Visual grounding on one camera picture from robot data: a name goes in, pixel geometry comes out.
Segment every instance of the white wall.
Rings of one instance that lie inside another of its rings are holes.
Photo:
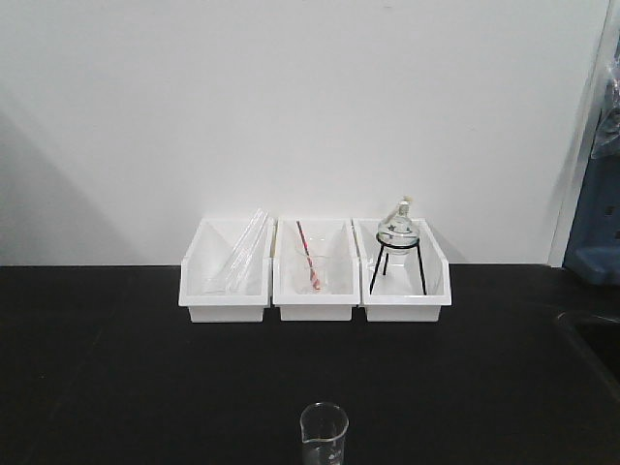
[[[416,201],[546,263],[605,0],[7,0],[0,263],[178,264],[203,213]]]

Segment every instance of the storage bin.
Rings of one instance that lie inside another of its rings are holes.
[[[283,321],[347,321],[359,305],[359,261],[349,219],[300,219],[311,269],[295,220],[278,221],[273,303]],[[316,271],[321,288],[313,290]]]
[[[267,218],[246,278],[236,294],[203,294],[204,280],[214,276],[233,251],[248,220],[202,219],[181,262],[178,303],[189,308],[194,323],[261,322],[271,291],[271,244],[274,221]]]
[[[451,304],[450,270],[448,260],[433,237],[426,221],[414,219],[419,228],[419,249],[427,295],[422,291],[419,260],[416,249],[404,256],[389,255],[387,273],[383,275],[384,250],[375,286],[370,293],[370,281],[381,245],[376,239],[380,219],[354,219],[354,231],[359,249],[361,274],[361,304],[369,322],[436,322],[442,305]]]

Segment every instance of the beaker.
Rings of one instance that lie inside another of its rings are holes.
[[[301,457],[303,465],[342,465],[349,419],[330,402],[310,404],[301,413]]]

